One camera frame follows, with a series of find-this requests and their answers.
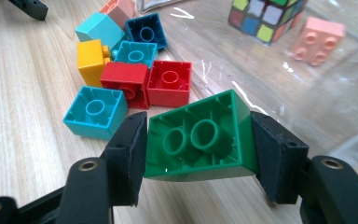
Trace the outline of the pink toy block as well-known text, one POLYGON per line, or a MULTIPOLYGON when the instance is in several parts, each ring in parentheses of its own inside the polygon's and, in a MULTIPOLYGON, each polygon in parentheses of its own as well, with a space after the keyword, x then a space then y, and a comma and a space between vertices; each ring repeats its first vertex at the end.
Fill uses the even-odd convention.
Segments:
POLYGON ((308 17, 290 48, 291 56, 298 61, 318 66, 329 58, 344 37, 344 24, 308 17))

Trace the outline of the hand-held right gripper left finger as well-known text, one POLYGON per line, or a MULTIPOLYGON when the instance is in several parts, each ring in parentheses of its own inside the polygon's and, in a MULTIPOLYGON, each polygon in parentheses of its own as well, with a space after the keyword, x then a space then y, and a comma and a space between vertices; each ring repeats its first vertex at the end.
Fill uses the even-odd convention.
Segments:
POLYGON ((112 206, 135 206, 145 174, 147 113, 126 117, 101 157, 107 164, 109 201, 112 206))

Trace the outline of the red toy block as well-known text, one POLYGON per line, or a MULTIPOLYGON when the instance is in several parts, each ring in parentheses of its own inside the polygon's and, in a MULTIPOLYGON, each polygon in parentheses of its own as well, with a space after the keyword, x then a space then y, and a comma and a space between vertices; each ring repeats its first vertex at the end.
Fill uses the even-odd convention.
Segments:
POLYGON ((151 105, 178 107, 189 102, 192 63, 154 61, 147 94, 151 105))
POLYGON ((143 63, 108 63, 100 77, 103 88, 123 91, 129 108, 148 109, 149 68, 143 63))

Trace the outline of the coral toy block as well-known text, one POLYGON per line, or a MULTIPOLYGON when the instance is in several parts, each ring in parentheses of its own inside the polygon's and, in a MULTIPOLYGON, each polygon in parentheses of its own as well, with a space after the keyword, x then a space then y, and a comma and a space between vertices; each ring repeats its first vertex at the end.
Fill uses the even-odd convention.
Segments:
POLYGON ((133 17, 134 8, 135 4, 132 0, 108 0, 100 12, 108 15, 114 21, 125 22, 133 17))

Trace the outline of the multicoloured puzzle cube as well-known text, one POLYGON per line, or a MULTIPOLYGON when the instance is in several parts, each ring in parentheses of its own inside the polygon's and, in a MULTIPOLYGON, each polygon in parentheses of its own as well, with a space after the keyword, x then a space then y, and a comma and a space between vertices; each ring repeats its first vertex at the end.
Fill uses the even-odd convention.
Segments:
POLYGON ((233 0, 228 24, 272 44, 298 23, 309 0, 233 0))

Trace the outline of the orange yellow toy block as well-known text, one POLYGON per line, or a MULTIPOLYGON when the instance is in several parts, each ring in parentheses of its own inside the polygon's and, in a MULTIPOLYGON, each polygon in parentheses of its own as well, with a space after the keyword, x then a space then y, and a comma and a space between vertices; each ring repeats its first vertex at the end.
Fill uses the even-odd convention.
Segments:
POLYGON ((79 42, 76 48, 77 69, 88 86, 101 87, 100 77, 111 61, 110 51, 100 39, 79 42))

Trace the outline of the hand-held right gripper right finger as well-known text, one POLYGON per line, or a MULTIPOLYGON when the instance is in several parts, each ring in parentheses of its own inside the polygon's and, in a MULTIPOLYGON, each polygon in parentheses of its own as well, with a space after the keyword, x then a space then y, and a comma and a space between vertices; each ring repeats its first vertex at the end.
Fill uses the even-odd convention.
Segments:
POLYGON ((306 163, 309 146, 270 116, 252 112, 251 118, 259 165, 257 180, 271 202, 295 204, 296 173, 306 163))

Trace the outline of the dark teal toy block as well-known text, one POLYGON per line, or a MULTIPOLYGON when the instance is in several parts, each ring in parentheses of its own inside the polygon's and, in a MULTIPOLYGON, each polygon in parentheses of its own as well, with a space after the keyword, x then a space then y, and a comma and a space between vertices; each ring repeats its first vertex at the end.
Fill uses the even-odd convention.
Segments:
POLYGON ((168 42, 158 13, 127 20, 125 31, 132 42, 155 43, 158 50, 168 47, 168 42))

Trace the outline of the green toy block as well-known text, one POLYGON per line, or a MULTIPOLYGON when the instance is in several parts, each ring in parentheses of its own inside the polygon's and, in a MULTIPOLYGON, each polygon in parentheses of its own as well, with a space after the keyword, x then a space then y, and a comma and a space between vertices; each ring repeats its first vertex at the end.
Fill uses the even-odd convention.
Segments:
POLYGON ((258 173, 251 111, 233 90, 149 120, 146 178, 192 182, 258 173))

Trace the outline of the clear plastic zipper bag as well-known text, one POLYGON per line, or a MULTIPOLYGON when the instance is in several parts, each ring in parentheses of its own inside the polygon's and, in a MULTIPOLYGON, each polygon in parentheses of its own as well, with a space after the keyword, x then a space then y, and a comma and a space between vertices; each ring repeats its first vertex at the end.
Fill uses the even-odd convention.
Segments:
POLYGON ((309 0, 301 17, 345 24, 327 61, 295 60, 301 27, 268 45, 227 22, 232 0, 134 0, 141 15, 158 13, 165 59, 193 63, 198 96, 236 90, 253 110, 270 115, 310 145, 358 168, 358 0, 309 0))

